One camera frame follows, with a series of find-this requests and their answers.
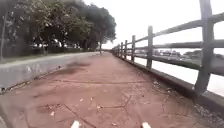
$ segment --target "concrete wall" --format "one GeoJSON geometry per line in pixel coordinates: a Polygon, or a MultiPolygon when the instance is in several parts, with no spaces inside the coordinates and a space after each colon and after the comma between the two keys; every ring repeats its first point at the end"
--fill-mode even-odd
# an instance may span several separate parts
{"type": "Polygon", "coordinates": [[[97,54],[99,53],[88,52],[66,54],[2,64],[0,65],[0,88],[10,88],[14,85],[32,80],[37,76],[51,72],[59,66],[63,67],[69,63],[97,54]]]}

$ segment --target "wooden railing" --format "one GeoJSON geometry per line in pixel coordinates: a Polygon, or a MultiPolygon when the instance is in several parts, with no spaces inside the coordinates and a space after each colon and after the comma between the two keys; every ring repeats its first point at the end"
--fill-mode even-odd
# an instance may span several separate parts
{"type": "Polygon", "coordinates": [[[211,5],[209,0],[200,0],[201,5],[201,20],[196,20],[188,22],[176,27],[172,27],[157,33],[153,33],[153,27],[148,28],[148,35],[141,39],[136,40],[135,35],[132,36],[132,42],[128,43],[125,41],[125,44],[121,43],[112,49],[114,55],[126,59],[127,56],[131,56],[131,62],[135,63],[135,57],[147,59],[146,68],[150,71],[155,71],[152,69],[152,61],[164,62],[172,65],[182,66],[190,69],[196,69],[199,71],[197,81],[193,85],[193,91],[196,94],[204,93],[207,90],[209,83],[210,75],[217,74],[224,76],[224,70],[217,70],[211,67],[212,58],[214,55],[214,48],[224,48],[224,40],[214,40],[214,24],[217,22],[224,21],[224,13],[218,15],[212,15],[211,5]],[[153,45],[153,38],[179,32],[182,30],[192,29],[202,27],[203,41],[199,42],[177,42],[177,43],[167,43],[164,45],[153,45]],[[135,47],[135,44],[140,41],[148,41],[148,46],[145,47],[135,47]],[[202,49],[202,60],[201,65],[185,62],[178,59],[168,59],[164,57],[159,57],[153,55],[153,49],[156,48],[201,48],[202,49]],[[145,50],[147,55],[135,54],[136,50],[145,50]]]}

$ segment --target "dirt path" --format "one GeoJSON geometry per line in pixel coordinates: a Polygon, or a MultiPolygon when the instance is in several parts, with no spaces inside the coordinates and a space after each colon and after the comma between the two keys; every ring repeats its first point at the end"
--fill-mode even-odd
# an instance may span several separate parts
{"type": "Polygon", "coordinates": [[[68,65],[0,97],[14,128],[210,128],[193,103],[110,54],[68,65]]]}

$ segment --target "green foliage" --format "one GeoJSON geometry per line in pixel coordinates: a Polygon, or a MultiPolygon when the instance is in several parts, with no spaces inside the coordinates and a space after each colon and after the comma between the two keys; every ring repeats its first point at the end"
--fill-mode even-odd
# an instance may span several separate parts
{"type": "Polygon", "coordinates": [[[0,5],[0,17],[8,16],[4,37],[26,50],[40,44],[43,49],[96,49],[99,42],[112,41],[116,36],[115,19],[108,10],[82,1],[9,0],[0,5]]]}

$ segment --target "white sky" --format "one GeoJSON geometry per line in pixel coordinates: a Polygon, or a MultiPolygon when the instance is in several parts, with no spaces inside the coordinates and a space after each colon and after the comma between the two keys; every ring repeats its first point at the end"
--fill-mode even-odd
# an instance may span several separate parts
{"type": "MultiPolygon", "coordinates": [[[[147,35],[147,27],[153,26],[158,32],[179,24],[200,19],[199,0],[84,0],[105,7],[117,22],[117,39],[113,44],[107,43],[103,48],[112,48],[120,42],[131,41],[132,35],[141,38],[147,35]]],[[[224,0],[211,0],[213,14],[224,12],[224,0]]],[[[215,38],[224,39],[224,22],[215,25],[215,38]]],[[[201,28],[185,30],[154,38],[154,44],[201,41],[201,28]]],[[[140,42],[137,46],[147,45],[140,42]]],[[[215,49],[224,53],[224,49],[215,49]]]]}

